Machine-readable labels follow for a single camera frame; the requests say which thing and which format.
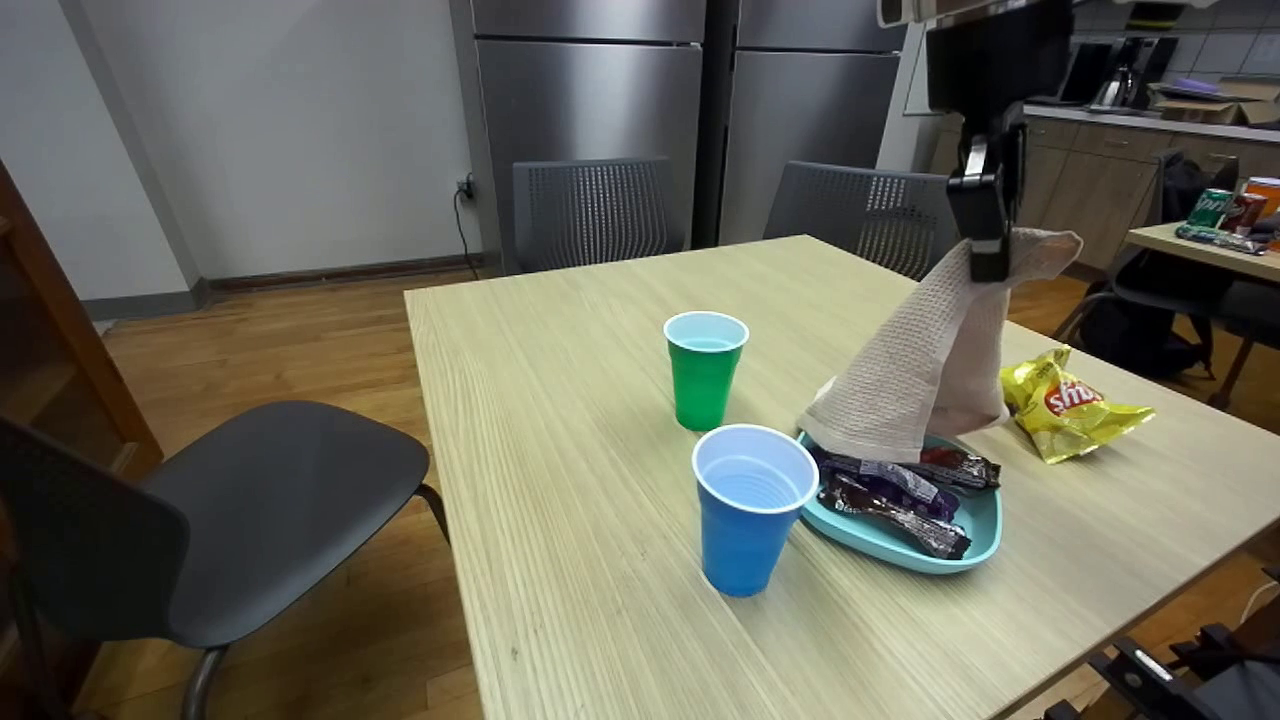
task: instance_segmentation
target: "blue cup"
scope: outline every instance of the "blue cup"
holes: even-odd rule
[[[705,577],[725,597],[758,597],[783,554],[800,503],[817,495],[804,444],[762,424],[725,424],[692,449],[705,510]]]

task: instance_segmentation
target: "refrigerator door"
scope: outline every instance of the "refrigerator door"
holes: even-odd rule
[[[705,0],[471,0],[476,35],[683,40],[705,35]]]
[[[881,30],[871,0],[739,0],[737,49],[895,52],[904,30]]]
[[[481,40],[481,85],[506,255],[516,160],[667,160],[675,220],[692,226],[696,49]]]
[[[787,160],[871,169],[894,76],[895,55],[739,52],[734,74],[721,240],[764,238]]]

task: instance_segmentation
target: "green cup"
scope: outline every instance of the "green cup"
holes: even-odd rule
[[[675,420],[692,431],[725,424],[737,359],[749,325],[725,311],[681,311],[666,325],[673,352]]]

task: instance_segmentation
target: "white wall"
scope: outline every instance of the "white wall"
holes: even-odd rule
[[[926,33],[907,30],[904,55],[894,79],[894,100],[883,118],[877,169],[912,172],[930,165],[930,134],[938,118],[930,111],[930,69],[926,69]]]
[[[461,255],[445,0],[76,0],[202,277]]]
[[[0,160],[82,299],[190,292],[58,0],[0,0]]]
[[[1124,5],[1086,5],[1076,40],[1124,40]],[[1280,79],[1280,10],[1278,0],[1215,0],[1190,10],[1177,25],[1171,76],[1253,76]]]

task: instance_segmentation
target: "shelf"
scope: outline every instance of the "shelf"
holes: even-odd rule
[[[0,413],[9,420],[33,424],[71,381],[71,366],[41,366],[33,374],[0,381]]]
[[[120,444],[120,453],[114,458],[114,476],[120,482],[145,482],[151,468],[162,463],[162,453],[148,444]]]

